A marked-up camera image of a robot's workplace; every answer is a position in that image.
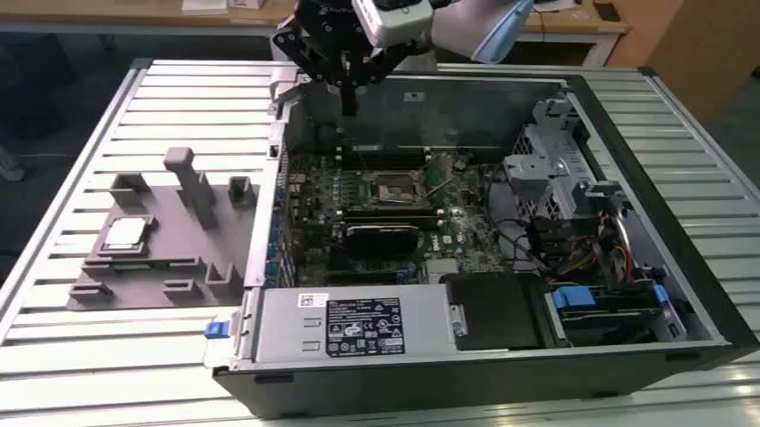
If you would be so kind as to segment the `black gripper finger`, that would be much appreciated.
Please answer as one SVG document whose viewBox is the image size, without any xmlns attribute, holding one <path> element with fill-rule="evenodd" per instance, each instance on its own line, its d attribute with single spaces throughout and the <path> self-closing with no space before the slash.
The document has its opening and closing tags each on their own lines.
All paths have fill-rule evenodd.
<svg viewBox="0 0 760 427">
<path fill-rule="evenodd" d="M 350 55 L 350 115 L 358 113 L 358 89 L 367 85 L 377 85 L 391 71 L 399 66 L 408 56 L 417 53 L 417 41 L 412 40 L 381 49 L 377 53 L 370 51 Z"/>
<path fill-rule="evenodd" d="M 341 51 L 319 37 L 302 36 L 299 27 L 279 28 L 273 35 L 274 45 L 318 83 L 337 88 L 341 114 L 351 116 L 351 85 Z"/>
</svg>

